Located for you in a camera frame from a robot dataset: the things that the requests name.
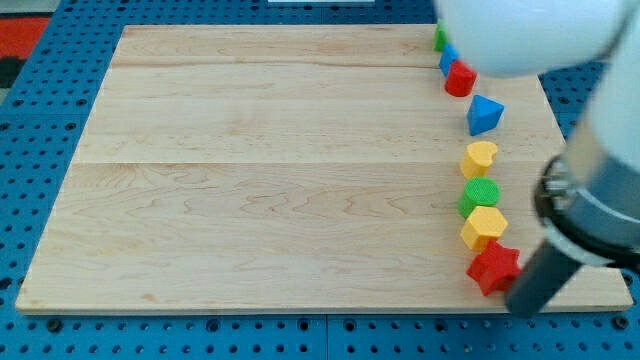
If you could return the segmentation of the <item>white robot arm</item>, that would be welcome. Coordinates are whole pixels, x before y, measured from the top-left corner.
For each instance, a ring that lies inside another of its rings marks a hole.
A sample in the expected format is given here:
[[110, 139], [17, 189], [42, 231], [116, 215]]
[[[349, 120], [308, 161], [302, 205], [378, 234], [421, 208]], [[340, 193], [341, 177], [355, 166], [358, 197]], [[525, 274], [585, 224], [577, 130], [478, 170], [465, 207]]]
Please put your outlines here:
[[539, 74], [592, 60], [605, 72], [534, 192], [543, 243], [505, 295], [538, 313], [584, 265], [639, 267], [639, 5], [635, 1], [440, 1], [448, 39], [476, 71]]

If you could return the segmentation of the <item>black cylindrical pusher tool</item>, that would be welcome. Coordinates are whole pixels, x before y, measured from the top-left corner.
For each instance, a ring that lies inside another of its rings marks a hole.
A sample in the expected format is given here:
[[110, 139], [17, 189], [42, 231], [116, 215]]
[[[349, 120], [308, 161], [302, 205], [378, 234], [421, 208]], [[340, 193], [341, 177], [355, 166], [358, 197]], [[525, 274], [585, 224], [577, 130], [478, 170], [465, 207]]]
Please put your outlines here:
[[506, 309], [521, 318], [538, 314], [582, 266], [545, 240], [506, 291]]

